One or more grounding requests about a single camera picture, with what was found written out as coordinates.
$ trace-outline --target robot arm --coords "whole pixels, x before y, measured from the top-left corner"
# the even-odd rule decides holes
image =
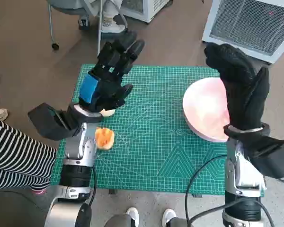
[[[39,134],[51,140],[66,139],[65,157],[56,195],[49,208],[46,227],[89,227],[91,220],[90,179],[96,158],[95,131],[103,119],[101,110],[125,104],[133,86],[121,86],[122,77],[144,47],[135,32],[128,32],[113,43],[106,42],[95,67],[82,82],[79,102],[66,111],[46,103],[28,113]]]
[[[268,69],[258,74],[239,49],[228,44],[208,44],[206,63],[218,70],[226,88],[230,124],[225,164],[225,204],[248,198],[226,208],[226,227],[262,227],[260,202],[266,189],[264,176],[284,177],[284,140],[269,137],[261,122],[269,92]]]

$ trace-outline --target striped pants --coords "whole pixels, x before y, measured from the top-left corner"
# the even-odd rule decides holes
[[[57,150],[0,121],[0,189],[50,184]]]

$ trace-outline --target pink bowl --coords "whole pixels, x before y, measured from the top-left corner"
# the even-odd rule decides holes
[[[204,140],[226,142],[223,127],[229,124],[226,91],[220,78],[204,78],[186,90],[183,97],[185,120]]]

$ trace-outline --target shoe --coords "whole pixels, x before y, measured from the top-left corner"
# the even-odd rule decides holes
[[[134,220],[135,227],[138,227],[140,221],[138,210],[135,207],[131,207],[126,213]]]
[[[35,195],[43,195],[46,193],[46,189],[43,190],[32,190],[33,194]]]
[[[78,19],[79,30],[80,31],[88,31],[90,29],[89,26],[89,17],[88,16],[80,16]]]
[[[173,218],[176,218],[177,215],[174,210],[172,209],[166,209],[163,213],[162,217],[162,227],[166,227],[166,224],[169,223],[170,220]]]
[[[124,25],[118,25],[112,18],[103,17],[101,32],[104,34],[114,33],[118,34],[125,30]]]
[[[9,116],[9,112],[7,109],[0,109],[0,121],[5,121]]]

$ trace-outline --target floor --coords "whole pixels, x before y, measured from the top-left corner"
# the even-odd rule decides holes
[[[211,6],[210,0],[175,0],[154,20],[145,23],[129,19],[129,27],[146,41],[136,64],[205,66],[201,42]],[[27,117],[36,105],[47,102],[66,108],[73,92],[81,64],[96,63],[96,33],[82,33],[77,18],[53,12],[54,30],[60,45],[58,52],[50,47],[48,14],[45,0],[0,0],[0,107],[10,111],[7,123],[28,135],[41,138]],[[263,120],[270,124],[272,136],[284,139],[284,55],[271,66],[271,91]],[[268,180],[269,190],[263,202],[270,210],[276,226],[284,227],[284,184]],[[27,189],[17,189],[46,210],[53,196],[33,197]],[[189,198],[189,213],[223,204],[221,196]],[[184,217],[184,195],[156,192],[120,191],[117,195],[98,190],[93,204],[93,226],[102,227],[113,215],[130,206],[138,208],[140,226],[160,226],[165,208],[173,208]],[[45,213],[24,198],[9,192],[0,193],[0,227],[43,226]],[[196,221],[195,226],[222,226],[221,213],[216,212]]]

